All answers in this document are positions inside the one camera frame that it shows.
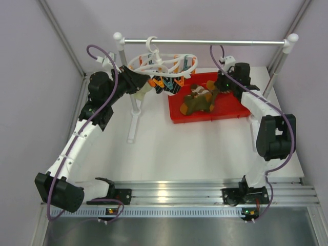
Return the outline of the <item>olive green striped sock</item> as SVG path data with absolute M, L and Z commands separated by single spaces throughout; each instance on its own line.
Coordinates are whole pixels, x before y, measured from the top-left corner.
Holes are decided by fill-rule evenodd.
M 215 100 L 218 90 L 207 91 L 205 94 L 192 93 L 183 99 L 179 110 L 183 115 L 191 115 L 194 112 L 212 112 L 215 108 Z

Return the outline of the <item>black white striped sock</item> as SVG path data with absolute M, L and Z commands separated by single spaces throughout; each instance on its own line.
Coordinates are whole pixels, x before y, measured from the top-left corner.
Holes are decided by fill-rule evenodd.
M 148 84 L 155 89 L 156 94 L 166 93 L 169 96 L 180 92 L 185 84 L 184 77 L 154 76 L 148 80 Z

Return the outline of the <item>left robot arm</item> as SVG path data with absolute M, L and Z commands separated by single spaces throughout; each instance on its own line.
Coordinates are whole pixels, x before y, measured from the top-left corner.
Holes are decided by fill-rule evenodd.
M 99 71 L 90 76 L 88 100 L 78 117 L 75 129 L 55 163 L 45 174 L 38 173 L 35 185 L 48 207 L 74 213 L 82 203 L 100 199 L 111 203 L 116 197 L 114 183 L 106 178 L 77 181 L 92 145 L 105 130 L 113 115 L 112 106 L 125 94 L 135 94 L 150 79 L 126 66 Z

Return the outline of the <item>orange clothes peg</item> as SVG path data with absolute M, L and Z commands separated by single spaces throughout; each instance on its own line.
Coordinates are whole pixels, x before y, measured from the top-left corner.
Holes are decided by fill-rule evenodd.
M 150 85 L 151 87 L 154 87 L 154 88 L 155 88 L 156 86 L 159 86 L 159 87 L 161 87 L 161 88 L 164 88 L 164 87 L 165 87 L 162 79 L 160 79 L 160 80 L 156 80 L 156 79 L 154 79 L 154 78 L 151 78 L 151 79 L 148 80 L 148 83 L 149 83 L 149 85 Z

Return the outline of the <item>white round clip hanger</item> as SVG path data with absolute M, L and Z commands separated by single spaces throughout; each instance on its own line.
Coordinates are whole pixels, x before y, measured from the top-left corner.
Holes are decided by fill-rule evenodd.
M 193 54 L 160 53 L 159 48 L 151 43 L 154 39 L 156 39 L 155 36 L 146 39 L 148 53 L 130 60 L 128 68 L 150 77 L 190 78 L 198 66 L 197 57 Z

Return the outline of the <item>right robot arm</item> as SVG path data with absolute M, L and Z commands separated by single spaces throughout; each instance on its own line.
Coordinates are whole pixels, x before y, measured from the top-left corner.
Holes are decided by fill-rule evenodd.
M 268 175 L 281 169 L 291 159 L 296 144 L 296 118 L 284 114 L 265 99 L 260 89 L 251 84 L 250 65 L 221 60 L 215 86 L 230 91 L 250 115 L 253 148 L 256 158 L 251 169 L 239 182 L 237 188 L 222 191 L 223 203 L 230 206 L 239 204 L 270 204 Z

